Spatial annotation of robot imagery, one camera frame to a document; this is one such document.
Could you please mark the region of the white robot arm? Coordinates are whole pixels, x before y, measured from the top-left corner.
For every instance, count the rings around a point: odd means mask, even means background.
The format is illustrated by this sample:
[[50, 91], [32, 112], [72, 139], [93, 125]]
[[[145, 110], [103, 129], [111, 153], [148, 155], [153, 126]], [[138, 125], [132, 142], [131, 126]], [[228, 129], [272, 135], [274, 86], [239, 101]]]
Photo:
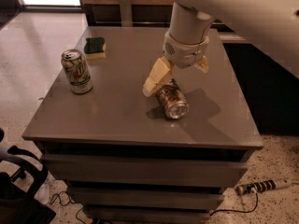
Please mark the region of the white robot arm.
[[172, 77], [172, 68], [207, 71], [207, 33], [214, 20], [299, 77], [299, 0], [174, 0], [163, 53], [143, 85], [150, 97]]

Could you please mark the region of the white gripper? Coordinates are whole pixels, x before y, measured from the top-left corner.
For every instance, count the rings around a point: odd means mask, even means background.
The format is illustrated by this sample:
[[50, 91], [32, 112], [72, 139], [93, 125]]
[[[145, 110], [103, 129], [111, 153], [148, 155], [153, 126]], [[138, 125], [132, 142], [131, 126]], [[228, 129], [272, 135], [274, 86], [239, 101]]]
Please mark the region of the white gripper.
[[176, 41], [169, 32], [164, 36], [163, 52], [164, 56], [158, 58], [148, 78], [143, 84], [143, 94], [151, 97], [165, 85], [172, 75], [172, 64], [180, 69], [194, 66], [203, 73], [208, 72], [208, 62], [206, 57], [206, 48], [209, 38], [206, 36], [199, 44], [189, 45]]

